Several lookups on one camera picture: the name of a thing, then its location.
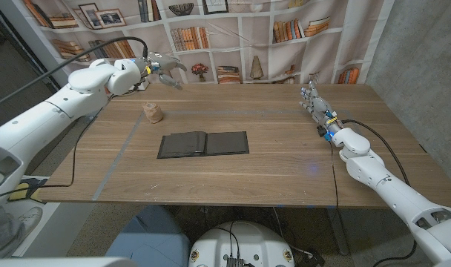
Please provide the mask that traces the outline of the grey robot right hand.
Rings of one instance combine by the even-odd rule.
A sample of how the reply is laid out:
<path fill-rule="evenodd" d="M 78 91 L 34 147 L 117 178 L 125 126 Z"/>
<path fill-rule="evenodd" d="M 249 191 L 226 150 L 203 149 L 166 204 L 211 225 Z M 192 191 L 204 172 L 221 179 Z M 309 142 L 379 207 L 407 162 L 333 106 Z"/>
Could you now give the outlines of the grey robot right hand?
<path fill-rule="evenodd" d="M 319 136 L 330 141 L 342 129 L 337 113 L 325 99 L 318 95 L 315 83 L 312 80 L 309 81 L 308 88 L 301 88 L 300 95 L 304 101 L 299 102 L 299 104 L 312 115 L 313 120 L 318 124 L 317 132 Z"/>

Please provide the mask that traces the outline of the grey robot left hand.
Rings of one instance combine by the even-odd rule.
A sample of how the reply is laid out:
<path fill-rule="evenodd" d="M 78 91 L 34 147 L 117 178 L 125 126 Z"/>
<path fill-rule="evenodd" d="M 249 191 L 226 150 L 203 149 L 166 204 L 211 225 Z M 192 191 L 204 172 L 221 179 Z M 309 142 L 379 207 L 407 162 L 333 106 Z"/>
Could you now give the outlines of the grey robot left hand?
<path fill-rule="evenodd" d="M 141 82 L 144 82 L 147 76 L 157 74 L 159 81 L 164 85 L 182 90 L 180 83 L 165 73 L 174 68 L 187 71 L 187 67 L 178 58 L 158 52 L 149 52 L 147 56 L 138 58 L 135 62 L 139 67 Z"/>

